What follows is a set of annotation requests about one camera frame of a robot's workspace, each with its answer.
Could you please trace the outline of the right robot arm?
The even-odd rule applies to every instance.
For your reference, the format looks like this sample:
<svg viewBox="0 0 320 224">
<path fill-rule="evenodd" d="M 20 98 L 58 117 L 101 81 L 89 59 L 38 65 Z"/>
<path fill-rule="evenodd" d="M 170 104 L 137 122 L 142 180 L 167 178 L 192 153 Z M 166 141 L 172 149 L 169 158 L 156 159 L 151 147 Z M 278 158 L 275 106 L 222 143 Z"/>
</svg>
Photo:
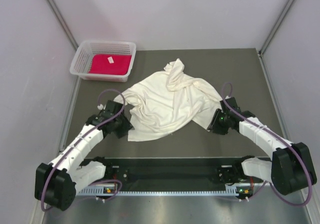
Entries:
<svg viewBox="0 0 320 224">
<path fill-rule="evenodd" d="M 233 169 L 236 180 L 257 177 L 272 184 L 275 190 L 288 195 L 317 183 L 317 175 L 306 144 L 293 143 L 271 131 L 250 111 L 242 111 L 234 97 L 221 100 L 208 127 L 215 134 L 226 135 L 230 129 L 251 140 L 270 158 L 264 161 L 245 157 Z"/>
</svg>

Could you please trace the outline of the white t shirt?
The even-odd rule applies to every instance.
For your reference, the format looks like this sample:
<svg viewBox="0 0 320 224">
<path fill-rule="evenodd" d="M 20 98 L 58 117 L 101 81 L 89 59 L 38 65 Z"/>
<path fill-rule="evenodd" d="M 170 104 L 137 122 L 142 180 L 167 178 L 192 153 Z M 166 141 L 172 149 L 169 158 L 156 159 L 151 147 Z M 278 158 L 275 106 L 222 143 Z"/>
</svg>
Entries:
<svg viewBox="0 0 320 224">
<path fill-rule="evenodd" d="M 176 59 L 115 97 L 133 106 L 128 141 L 157 140 L 191 121 L 208 128 L 222 97 L 206 80 L 185 74 L 184 68 Z"/>
</svg>

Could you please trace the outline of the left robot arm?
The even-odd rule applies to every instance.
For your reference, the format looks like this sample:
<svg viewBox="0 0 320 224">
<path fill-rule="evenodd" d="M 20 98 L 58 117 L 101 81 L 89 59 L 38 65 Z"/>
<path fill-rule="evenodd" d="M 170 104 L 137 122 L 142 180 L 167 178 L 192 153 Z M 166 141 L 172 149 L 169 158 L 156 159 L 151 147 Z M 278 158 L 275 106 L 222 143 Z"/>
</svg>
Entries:
<svg viewBox="0 0 320 224">
<path fill-rule="evenodd" d="M 124 114 L 124 104 L 109 100 L 98 114 L 90 116 L 80 133 L 62 153 L 36 169 L 35 199 L 62 211 L 68 209 L 76 195 L 97 180 L 108 182 L 113 169 L 100 157 L 81 166 L 92 149 L 109 134 L 117 138 L 128 135 L 133 125 Z"/>
</svg>

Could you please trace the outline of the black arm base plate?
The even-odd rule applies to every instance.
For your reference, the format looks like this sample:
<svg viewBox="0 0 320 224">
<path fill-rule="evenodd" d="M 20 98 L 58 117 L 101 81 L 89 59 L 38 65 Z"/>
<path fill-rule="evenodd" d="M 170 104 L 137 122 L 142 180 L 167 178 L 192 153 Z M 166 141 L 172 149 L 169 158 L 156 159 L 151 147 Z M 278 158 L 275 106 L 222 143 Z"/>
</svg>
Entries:
<svg viewBox="0 0 320 224">
<path fill-rule="evenodd" d="M 85 159 L 80 167 L 90 161 L 106 165 L 104 179 L 114 177 L 126 188 L 132 185 L 153 184 L 163 186 L 171 181 L 190 183 L 202 181 L 212 184 L 235 184 L 239 171 L 233 158 L 103 158 Z"/>
</svg>

